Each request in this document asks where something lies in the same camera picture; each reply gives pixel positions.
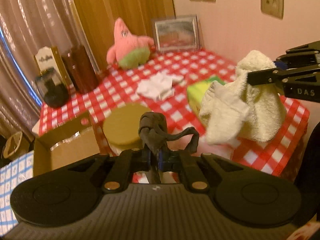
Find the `cardboard box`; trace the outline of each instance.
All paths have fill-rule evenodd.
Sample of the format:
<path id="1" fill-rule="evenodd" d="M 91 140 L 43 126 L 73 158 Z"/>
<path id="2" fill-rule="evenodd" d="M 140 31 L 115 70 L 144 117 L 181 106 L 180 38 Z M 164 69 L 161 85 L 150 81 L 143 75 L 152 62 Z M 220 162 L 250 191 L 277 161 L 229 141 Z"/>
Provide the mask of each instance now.
<path id="1" fill-rule="evenodd" d="M 220 84 L 224 85 L 225 83 L 218 77 L 211 77 L 206 80 L 199 81 L 193 85 L 188 86 L 187 88 L 187 99 L 190 105 L 191 110 L 196 114 L 200 122 L 204 124 L 203 120 L 199 118 L 199 111 L 201 108 L 201 101 L 204 96 L 204 93 L 207 91 L 209 86 L 213 81 L 218 81 Z"/>
<path id="2" fill-rule="evenodd" d="M 85 112 L 36 139 L 33 175 L 53 171 L 99 152 L 90 114 Z"/>

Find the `wooden door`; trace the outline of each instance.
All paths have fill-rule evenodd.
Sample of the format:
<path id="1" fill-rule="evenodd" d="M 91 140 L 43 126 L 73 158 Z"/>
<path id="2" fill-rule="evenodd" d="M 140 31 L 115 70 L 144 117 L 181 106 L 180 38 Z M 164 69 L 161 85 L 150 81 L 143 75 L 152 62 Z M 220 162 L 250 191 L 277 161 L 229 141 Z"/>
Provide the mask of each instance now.
<path id="1" fill-rule="evenodd" d="M 132 34 L 152 37 L 152 19 L 174 16 L 172 0 L 74 0 L 83 29 L 101 70 L 113 45 L 115 20 L 121 17 Z"/>

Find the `pink starfish plush toy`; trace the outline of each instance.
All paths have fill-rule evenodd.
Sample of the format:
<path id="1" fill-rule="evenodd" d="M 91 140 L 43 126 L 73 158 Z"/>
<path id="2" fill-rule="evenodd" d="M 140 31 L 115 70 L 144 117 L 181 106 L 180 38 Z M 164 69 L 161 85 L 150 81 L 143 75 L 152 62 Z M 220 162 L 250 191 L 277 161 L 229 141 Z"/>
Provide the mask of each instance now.
<path id="1" fill-rule="evenodd" d="M 131 34 L 121 18 L 115 22 L 114 37 L 115 44 L 107 53 L 108 64 L 117 61 L 123 69 L 131 69 L 149 60 L 149 47 L 155 44 L 154 40 L 148 36 Z"/>

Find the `gray ribbed panel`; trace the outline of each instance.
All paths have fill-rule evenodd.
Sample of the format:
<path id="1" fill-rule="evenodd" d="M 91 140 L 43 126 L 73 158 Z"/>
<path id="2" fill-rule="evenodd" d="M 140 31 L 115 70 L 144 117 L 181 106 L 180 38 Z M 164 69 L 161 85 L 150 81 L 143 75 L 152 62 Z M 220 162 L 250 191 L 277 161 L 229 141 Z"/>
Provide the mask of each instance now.
<path id="1" fill-rule="evenodd" d="M 20 223 L 5 240 L 283 240 L 295 228 L 256 229 L 222 216 L 206 195 L 182 184 L 130 184 L 124 193 L 105 195 L 86 218 L 59 228 Z"/>

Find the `blue strip of light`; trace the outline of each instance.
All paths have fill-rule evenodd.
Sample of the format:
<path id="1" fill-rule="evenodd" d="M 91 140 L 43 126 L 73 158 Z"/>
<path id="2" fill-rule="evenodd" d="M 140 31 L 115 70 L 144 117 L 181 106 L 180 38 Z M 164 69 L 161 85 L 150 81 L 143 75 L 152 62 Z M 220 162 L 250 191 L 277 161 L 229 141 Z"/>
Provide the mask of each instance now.
<path id="1" fill-rule="evenodd" d="M 1 40 L 2 40 L 3 43 L 4 43 L 5 48 L 6 48 L 6 50 L 7 50 L 7 53 L 10 55 L 10 57 L 11 57 L 12 61 L 14 62 L 17 70 L 19 71 L 22 79 L 24 80 L 24 82 L 26 83 L 26 85 L 29 87 L 29 91 L 28 91 L 28 92 L 29 92 L 30 96 L 34 99 L 34 101 L 35 101 L 39 106 L 42 106 L 42 101 L 41 101 L 41 99 L 38 97 L 38 95 L 36 94 L 36 92 L 33 90 L 32 86 L 30 85 L 29 81 L 27 80 L 27 78 L 26 78 L 25 75 L 23 74 L 23 72 L 22 72 L 21 68 L 19 67 L 18 63 L 17 63 L 16 60 L 14 59 L 14 56 L 12 55 L 12 53 L 11 53 L 11 51 L 10 51 L 10 49 L 9 49 L 9 46 L 8 46 L 8 44 L 7 44 L 7 42 L 6 42 L 5 38 L 4 38 L 4 34 L 3 34 L 3 32 L 2 32 L 1 27 L 0 27 L 0 36 L 1 36 Z"/>

